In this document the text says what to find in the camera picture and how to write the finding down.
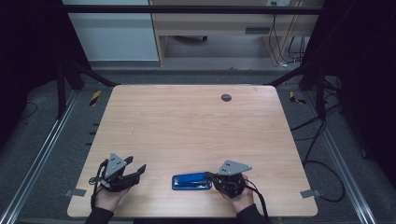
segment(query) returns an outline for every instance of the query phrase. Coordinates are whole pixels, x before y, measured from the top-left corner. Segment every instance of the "light wood table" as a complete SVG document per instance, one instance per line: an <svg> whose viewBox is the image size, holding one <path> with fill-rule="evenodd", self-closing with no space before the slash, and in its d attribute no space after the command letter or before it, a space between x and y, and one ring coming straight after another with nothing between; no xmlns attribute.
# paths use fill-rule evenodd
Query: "light wood table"
<svg viewBox="0 0 396 224"><path fill-rule="evenodd" d="M230 102L221 95L232 96ZM225 160L252 166L244 172L262 193L270 217L312 217L313 198L276 89L250 85L121 85L114 88L68 208L71 217L91 212L99 164L115 152L134 156L124 174L147 164L140 183L122 199L118 217L234 217L211 190L174 191L173 175L215 173ZM260 200L255 202L262 211Z"/></svg>

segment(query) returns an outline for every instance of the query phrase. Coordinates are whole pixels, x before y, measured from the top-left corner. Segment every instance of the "floor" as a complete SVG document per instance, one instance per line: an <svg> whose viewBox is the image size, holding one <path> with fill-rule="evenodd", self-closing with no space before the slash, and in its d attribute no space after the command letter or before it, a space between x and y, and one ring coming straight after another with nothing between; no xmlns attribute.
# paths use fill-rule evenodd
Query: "floor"
<svg viewBox="0 0 396 224"><path fill-rule="evenodd" d="M294 40L290 52L300 51L300 40ZM169 39L163 66L135 64L131 69L122 64L122 69L117 66L107 69L108 65L99 64L95 69L104 77L122 84L261 85L299 65L297 59L285 59L290 60L288 66L274 66L262 40L255 36L209 36L206 42L200 37L175 36ZM0 151L2 218L10 205L16 204L11 208L15 208L14 214L18 215L14 220L17 223L83 223L82 219L66 214L70 198L65 197L64 192L73 189L77 183L94 138L92 133L97 129L96 124L100 122L111 94L111 88L89 77L83 78L86 82L83 91L67 92L75 104L62 124L55 119L56 83L48 83L29 94L30 104L26 106L23 119ZM300 78L295 77L277 87L290 127L316 116L314 91L301 91L298 88ZM88 106L97 90L102 91L97 104ZM291 91L297 100L305 100L306 104L291 101ZM346 196L338 203L316 198L319 212L315 217L273 217L274 223L396 223L395 188L375 161L361 156L360 145L342 114L342 107L336 106L337 98L330 91L326 95L327 107L335 105L335 108L329 111L326 128L318 136L309 159L321 161L339 174L346 183ZM292 132L302 160L319 124L315 121ZM60 127L60 135L54 142L48 142L46 139L53 127ZM43 153L43 145L49 148L47 154ZM340 197L342 186L331 171L317 163L307 164L305 171L312 189L319 189L325 198ZM18 203L12 202L15 195L22 196ZM362 215L361 208L368 214Z"/></svg>

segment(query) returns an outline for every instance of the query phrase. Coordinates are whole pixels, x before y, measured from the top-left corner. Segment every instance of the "white wall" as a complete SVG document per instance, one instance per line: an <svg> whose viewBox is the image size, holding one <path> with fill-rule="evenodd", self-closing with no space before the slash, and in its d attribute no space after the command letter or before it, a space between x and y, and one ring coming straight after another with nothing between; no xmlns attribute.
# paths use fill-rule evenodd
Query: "white wall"
<svg viewBox="0 0 396 224"><path fill-rule="evenodd" d="M148 0L63 0L65 5L148 5ZM149 14L70 13L89 61L158 61Z"/></svg>

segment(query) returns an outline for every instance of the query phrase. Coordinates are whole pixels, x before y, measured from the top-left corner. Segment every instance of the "blue rectangular object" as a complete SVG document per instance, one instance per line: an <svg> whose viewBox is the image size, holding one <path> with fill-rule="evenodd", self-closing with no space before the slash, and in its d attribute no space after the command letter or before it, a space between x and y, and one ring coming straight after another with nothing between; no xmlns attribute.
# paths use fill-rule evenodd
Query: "blue rectangular object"
<svg viewBox="0 0 396 224"><path fill-rule="evenodd" d="M212 182L206 179L204 173L174 175L172 177L173 190L203 190L211 188Z"/></svg>

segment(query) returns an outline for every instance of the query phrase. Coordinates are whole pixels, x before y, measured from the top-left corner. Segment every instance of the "black curtain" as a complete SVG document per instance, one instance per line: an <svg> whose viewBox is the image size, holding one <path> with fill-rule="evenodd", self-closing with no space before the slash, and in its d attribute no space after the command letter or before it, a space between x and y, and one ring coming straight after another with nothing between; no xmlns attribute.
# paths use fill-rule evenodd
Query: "black curtain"
<svg viewBox="0 0 396 224"><path fill-rule="evenodd" d="M30 90L56 79L61 62L90 68L62 0L3 0L0 6L0 147L21 119ZM77 71L69 70L70 76Z"/></svg>

